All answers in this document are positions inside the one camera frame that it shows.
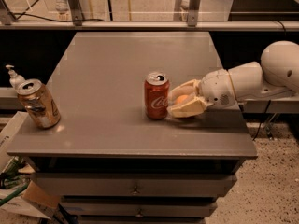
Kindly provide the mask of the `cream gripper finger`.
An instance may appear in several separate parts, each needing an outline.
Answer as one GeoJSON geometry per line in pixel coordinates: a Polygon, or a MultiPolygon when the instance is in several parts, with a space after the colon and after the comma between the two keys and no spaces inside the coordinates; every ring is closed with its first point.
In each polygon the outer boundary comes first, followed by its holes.
{"type": "Polygon", "coordinates": [[[174,103],[167,108],[173,118],[188,118],[204,113],[212,103],[206,101],[202,96],[189,95],[182,103],[174,103]]]}
{"type": "Polygon", "coordinates": [[[191,95],[193,93],[197,95],[199,93],[199,84],[199,80],[193,79],[175,87],[168,93],[168,100],[174,102],[181,95],[191,95]]]}

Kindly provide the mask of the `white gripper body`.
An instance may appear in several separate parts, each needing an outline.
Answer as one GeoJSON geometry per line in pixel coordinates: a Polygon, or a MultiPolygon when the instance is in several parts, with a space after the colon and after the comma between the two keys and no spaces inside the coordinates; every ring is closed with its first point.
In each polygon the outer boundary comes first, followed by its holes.
{"type": "Polygon", "coordinates": [[[205,75],[199,84],[199,93],[213,108],[235,104],[235,92],[227,70],[221,69],[205,75]]]}

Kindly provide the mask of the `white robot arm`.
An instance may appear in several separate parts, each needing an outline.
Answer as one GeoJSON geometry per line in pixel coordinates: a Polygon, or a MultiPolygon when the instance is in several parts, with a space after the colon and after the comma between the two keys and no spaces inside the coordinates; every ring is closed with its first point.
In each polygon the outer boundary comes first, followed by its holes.
{"type": "Polygon", "coordinates": [[[187,81],[168,94],[173,118],[200,115],[247,100],[272,100],[299,92],[299,45],[278,41],[267,46],[261,60],[206,74],[187,81]]]}

